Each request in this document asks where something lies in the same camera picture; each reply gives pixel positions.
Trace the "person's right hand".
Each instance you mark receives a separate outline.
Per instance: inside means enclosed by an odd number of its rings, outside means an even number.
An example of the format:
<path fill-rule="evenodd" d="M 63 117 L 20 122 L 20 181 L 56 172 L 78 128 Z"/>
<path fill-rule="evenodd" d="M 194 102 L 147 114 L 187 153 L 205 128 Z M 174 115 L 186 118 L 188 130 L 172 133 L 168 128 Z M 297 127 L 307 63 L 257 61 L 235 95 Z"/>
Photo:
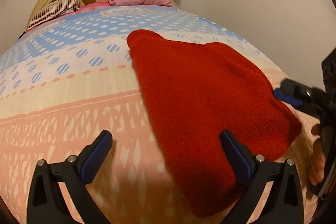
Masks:
<path fill-rule="evenodd" d="M 315 140 L 313 145 L 313 152 L 310 158 L 310 167 L 309 167 L 309 180 L 312 186 L 317 186 L 324 179 L 324 167 L 326 164 L 326 157 L 323 152 L 322 143 L 321 143 L 321 129 L 320 124 L 316 124 L 312 127 L 311 133 L 314 136 L 319 136 Z"/>

